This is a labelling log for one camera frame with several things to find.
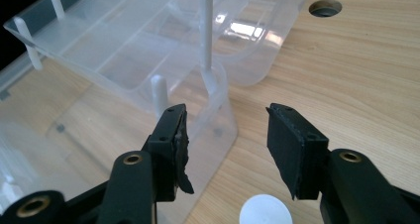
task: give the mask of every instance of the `white plastic rod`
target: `white plastic rod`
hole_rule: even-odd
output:
[[[152,96],[155,106],[155,115],[157,120],[159,120],[163,111],[169,107],[166,79],[161,75],[157,74],[152,77]]]
[[[28,41],[32,42],[32,36],[29,32],[28,26],[26,25],[25,21],[19,17],[15,17],[14,22],[16,27],[18,28],[18,32],[26,38]],[[37,50],[25,44],[25,47],[28,51],[29,59],[31,60],[32,65],[35,69],[41,70],[43,69],[43,64],[41,63],[40,57],[38,56]]]
[[[64,18],[64,10],[62,9],[61,0],[52,0],[52,6],[55,10],[56,17],[61,20]]]
[[[213,94],[217,88],[216,78],[211,71],[212,64],[212,31],[213,0],[200,0],[200,58],[201,75],[207,92]]]

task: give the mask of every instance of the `white lid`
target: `white lid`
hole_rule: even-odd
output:
[[[290,212],[277,198],[268,194],[251,197],[242,206],[240,224],[292,224]]]

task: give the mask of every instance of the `light wood tabletop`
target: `light wood tabletop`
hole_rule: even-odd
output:
[[[280,199],[293,223],[322,223],[319,200],[293,201],[266,147],[270,103],[296,109],[330,139],[330,150],[361,152],[391,184],[420,194],[420,0],[337,0],[342,11],[329,18],[309,13],[316,1],[303,5],[266,78],[252,86],[230,86],[238,137],[186,223],[238,223],[242,205],[261,193]],[[30,71],[9,89],[11,96],[0,103],[3,121],[18,121],[54,139],[52,128],[78,118],[100,119],[95,114],[103,112],[111,119],[96,124],[114,123],[127,139],[123,150],[139,142],[139,131],[130,125],[148,121],[133,115],[135,107],[118,103],[50,59],[44,64],[43,71]],[[124,123],[118,122],[121,116]],[[101,137],[95,129],[101,130],[67,132]],[[111,165],[111,158],[96,155],[103,158],[104,170],[110,168],[104,164]],[[93,164],[87,159],[75,166]],[[86,178],[95,182],[106,175]]]

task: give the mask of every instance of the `transparent plastic container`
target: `transparent plastic container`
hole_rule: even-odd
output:
[[[0,102],[3,209],[33,191],[52,188],[68,200],[102,183],[109,178],[114,160],[140,150],[157,123],[154,113],[91,84],[54,60],[46,58],[43,63],[43,70],[33,70],[14,82],[10,95]],[[185,220],[237,137],[224,67],[215,62],[212,70],[217,81],[212,96],[196,66],[168,97],[170,105],[186,104],[189,161],[185,172],[195,193],[179,189],[174,202],[158,203],[159,223]]]
[[[304,0],[213,0],[213,59],[229,81],[263,79]],[[51,0],[17,15],[32,35],[5,27],[25,44],[91,81],[151,110],[150,80],[167,79],[169,93],[199,63],[200,0]]]

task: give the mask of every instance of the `wooden table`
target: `wooden table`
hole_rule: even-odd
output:
[[[271,102],[299,111],[330,139],[330,150],[359,151],[392,184],[420,194],[420,0],[337,0],[343,10],[331,18],[308,12],[315,1],[304,4],[268,76],[250,87],[230,87],[238,138],[187,223],[238,223],[242,205],[260,193],[282,200],[294,223],[322,223],[319,201],[291,200],[266,148]],[[110,97],[51,60],[45,66],[9,90],[1,119],[13,116],[51,137],[63,113],[83,111],[80,104],[74,108],[77,99],[90,93],[95,107]],[[115,104],[107,105],[111,117],[135,112],[125,105],[111,109]],[[129,130],[120,132],[138,142]]]

